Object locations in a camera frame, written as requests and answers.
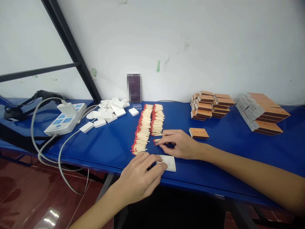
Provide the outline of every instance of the red tiled floor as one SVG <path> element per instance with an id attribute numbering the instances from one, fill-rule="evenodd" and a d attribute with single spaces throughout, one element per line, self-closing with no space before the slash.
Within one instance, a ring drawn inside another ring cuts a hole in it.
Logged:
<path id="1" fill-rule="evenodd" d="M 26 167 L 0 159 L 0 203 L 13 192 L 36 167 Z"/>
<path id="2" fill-rule="evenodd" d="M 37 168 L 0 204 L 0 224 L 20 228 L 60 174 Z"/>
<path id="3" fill-rule="evenodd" d="M 54 172 L 59 172 L 59 169 L 58 168 L 54 168 L 54 167 L 51 167 L 51 166 L 47 166 L 45 164 L 40 164 L 39 168 L 44 168 L 44 169 L 47 169 L 47 170 L 51 170 L 51 171 L 54 171 Z M 73 171 L 66 171 L 66 170 L 63 170 L 64 171 L 64 174 L 68 174 L 68 175 L 71 175 L 71 176 L 74 176 L 74 177 L 81 177 L 81 178 L 85 178 L 87 179 L 87 176 L 84 176 L 82 174 L 79 174 L 77 172 L 73 172 Z"/>
<path id="4" fill-rule="evenodd" d="M 292 223 L 295 219 L 294 214 L 284 210 L 283 211 L 272 210 L 272 212 L 275 214 L 276 218 L 282 223 Z"/>
<path id="5" fill-rule="evenodd" d="M 66 176 L 66 178 L 75 190 L 79 192 L 84 190 L 84 179 L 73 176 Z M 50 226 L 54 229 L 66 228 L 82 197 L 70 190 L 60 177 L 21 228 L 48 228 Z"/>
<path id="6" fill-rule="evenodd" d="M 238 229 L 238 227 L 234 220 L 226 219 L 224 229 Z"/>
<path id="7" fill-rule="evenodd" d="M 103 172 L 101 172 L 101 171 L 96 171 L 96 172 L 95 172 L 95 175 L 96 175 L 97 177 L 103 179 L 104 176 L 105 176 L 105 173 L 103 173 Z"/>
<path id="8" fill-rule="evenodd" d="M 25 155 L 23 158 L 20 159 L 20 161 L 28 164 L 32 163 L 32 166 L 34 167 L 38 167 L 41 164 L 37 157 L 29 155 Z"/>
<path id="9" fill-rule="evenodd" d="M 278 222 L 278 219 L 275 217 L 275 215 L 273 214 L 273 212 L 271 210 L 261 209 L 261 211 L 264 213 L 264 215 L 266 216 L 266 218 L 268 220 Z"/>
<path id="10" fill-rule="evenodd" d="M 103 184 L 91 181 L 82 201 L 80 202 L 71 222 L 70 225 L 72 225 L 79 217 L 81 217 L 89 208 L 91 208 L 103 187 Z"/>

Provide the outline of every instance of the power cord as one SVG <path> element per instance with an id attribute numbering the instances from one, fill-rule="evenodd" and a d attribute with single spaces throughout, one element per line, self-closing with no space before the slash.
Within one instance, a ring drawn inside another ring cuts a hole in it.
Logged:
<path id="1" fill-rule="evenodd" d="M 76 131 L 74 134 L 72 134 L 72 135 L 64 142 L 64 144 L 62 145 L 62 147 L 61 147 L 61 149 L 60 149 L 59 155 L 58 155 L 58 162 L 52 161 L 52 160 L 48 159 L 48 158 L 47 158 L 46 156 L 44 156 L 43 153 L 42 153 L 43 149 L 44 149 L 44 148 L 45 148 L 45 147 L 46 147 L 46 146 L 47 146 L 47 145 L 57 136 L 57 134 L 55 134 L 54 136 L 52 136 L 52 138 L 51 138 L 49 141 L 47 141 L 47 142 L 42 146 L 41 149 L 38 148 L 38 146 L 37 146 L 37 144 L 36 144 L 36 142 L 35 142 L 35 139 L 34 139 L 34 121 L 35 121 L 35 117 L 36 117 L 37 110 L 39 109 L 40 105 L 41 105 L 43 102 L 45 102 L 45 101 L 47 101 L 47 100 L 50 100 L 50 99 L 60 99 L 60 98 L 57 98 L 57 97 L 50 97 L 50 98 L 47 98 L 47 99 L 42 100 L 42 101 L 36 106 L 36 108 L 35 108 L 35 110 L 34 110 L 34 113 L 33 113 L 32 122 L 31 122 L 31 129 L 30 129 L 30 131 L 31 131 L 31 139 L 32 139 L 32 142 L 33 142 L 33 145 L 34 145 L 36 151 L 38 152 L 38 159 L 39 159 L 39 161 L 40 161 L 41 163 L 45 164 L 45 165 L 48 165 L 48 166 L 51 166 L 51 167 L 55 167 L 55 168 L 59 168 L 60 174 L 61 174 L 61 176 L 63 177 L 63 179 L 64 179 L 64 181 L 66 182 L 66 184 L 69 186 L 69 188 L 70 188 L 73 192 L 75 192 L 75 193 L 77 193 L 77 194 L 79 194 L 79 195 L 82 195 L 82 194 L 84 194 L 84 193 L 86 192 L 86 189 L 87 189 L 88 180 L 89 180 L 89 170 L 88 170 L 88 176 L 87 176 L 87 182 L 86 182 L 85 190 L 84 190 L 83 193 L 80 193 L 80 192 L 75 191 L 75 190 L 71 187 L 71 185 L 69 184 L 69 182 L 67 181 L 67 179 L 66 179 L 65 176 L 64 176 L 63 170 L 66 170 L 66 171 L 79 171 L 79 170 L 82 170 L 83 168 L 80 168 L 80 169 L 77 169 L 77 170 L 63 169 L 63 168 L 61 168 L 61 163 L 60 163 L 60 158 L 61 158 L 61 153 L 62 153 L 63 147 L 65 146 L 65 144 L 67 143 L 67 141 L 68 141 L 69 139 L 71 139 L 75 134 L 79 133 L 80 130 Z M 60 100 L 61 100 L 61 102 L 62 102 L 63 104 L 65 104 L 65 105 L 67 104 L 67 102 L 66 102 L 65 100 L 63 100 L 63 99 L 60 99 Z M 50 164 L 48 164 L 48 163 L 45 163 L 45 162 L 42 160 L 41 157 L 43 157 L 44 159 L 46 159 L 47 161 L 50 161 L 50 162 L 52 162 L 52 163 L 58 163 L 58 167 L 53 166 L 53 165 L 50 165 Z"/>
<path id="2" fill-rule="evenodd" d="M 156 102 L 181 102 L 181 103 L 190 103 L 190 102 L 183 102 L 183 101 L 177 101 L 177 100 L 157 100 Z"/>

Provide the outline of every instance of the finger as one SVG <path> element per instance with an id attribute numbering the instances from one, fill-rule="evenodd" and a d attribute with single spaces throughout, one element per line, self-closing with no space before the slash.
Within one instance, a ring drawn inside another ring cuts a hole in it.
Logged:
<path id="1" fill-rule="evenodd" d="M 175 156 L 175 149 L 168 148 L 166 145 L 160 145 L 160 147 L 163 149 L 164 153 Z"/>
<path id="2" fill-rule="evenodd" d="M 145 153 L 142 153 L 142 155 L 140 157 L 138 157 L 135 161 L 134 161 L 134 164 L 135 165 L 139 165 L 141 164 L 146 158 L 149 157 L 149 153 L 148 152 L 145 152 Z"/>
<path id="3" fill-rule="evenodd" d="M 163 130 L 162 137 L 177 134 L 179 130 Z"/>
<path id="4" fill-rule="evenodd" d="M 164 136 L 163 138 L 161 138 L 158 142 L 157 145 L 160 144 L 165 144 L 167 142 L 176 142 L 176 135 L 169 135 L 169 136 Z"/>
<path id="5" fill-rule="evenodd" d="M 156 161 L 162 162 L 162 158 L 159 155 L 151 154 L 139 166 L 142 169 L 147 170 L 148 167 L 151 166 Z"/>
<path id="6" fill-rule="evenodd" d="M 148 188 L 145 190 L 144 196 L 148 197 L 150 196 L 155 188 L 160 184 L 162 174 L 159 174 L 152 183 L 148 186 Z"/>
<path id="7" fill-rule="evenodd" d="M 130 161 L 130 163 L 136 161 L 136 160 L 137 160 L 139 157 L 141 157 L 142 155 L 143 155 L 143 153 L 142 153 L 142 152 L 139 152 L 139 153 Z"/>
<path id="8" fill-rule="evenodd" d="M 167 169 L 167 164 L 165 164 L 164 162 L 157 163 L 144 175 L 145 180 L 152 182 L 158 175 L 163 174 L 166 169 Z"/>

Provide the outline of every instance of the plug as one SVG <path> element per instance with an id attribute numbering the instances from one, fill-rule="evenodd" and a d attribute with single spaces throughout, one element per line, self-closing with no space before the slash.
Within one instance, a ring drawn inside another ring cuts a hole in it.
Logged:
<path id="1" fill-rule="evenodd" d="M 72 103 L 59 104 L 57 106 L 58 110 L 60 110 L 66 117 L 76 116 L 78 111 L 72 105 Z"/>

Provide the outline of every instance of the electrical outlet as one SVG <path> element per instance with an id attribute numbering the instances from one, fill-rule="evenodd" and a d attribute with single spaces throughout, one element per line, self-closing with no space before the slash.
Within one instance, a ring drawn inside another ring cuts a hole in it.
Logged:
<path id="1" fill-rule="evenodd" d="M 52 125 L 59 124 L 59 123 L 61 123 L 61 122 L 62 122 L 62 120 L 63 120 L 63 119 L 57 119 L 57 120 L 55 120 L 55 122 L 53 122 L 53 124 L 52 124 Z"/>
<path id="2" fill-rule="evenodd" d="M 72 120 L 72 118 L 66 118 L 63 123 L 66 123 L 66 122 L 70 122 Z"/>
<path id="3" fill-rule="evenodd" d="M 44 131 L 48 136 L 53 136 L 54 134 L 63 135 L 70 133 L 76 126 L 78 120 L 80 120 L 81 115 L 85 112 L 87 106 L 84 103 L 73 104 L 78 110 L 76 116 L 65 116 L 61 113 L 51 125 Z"/>

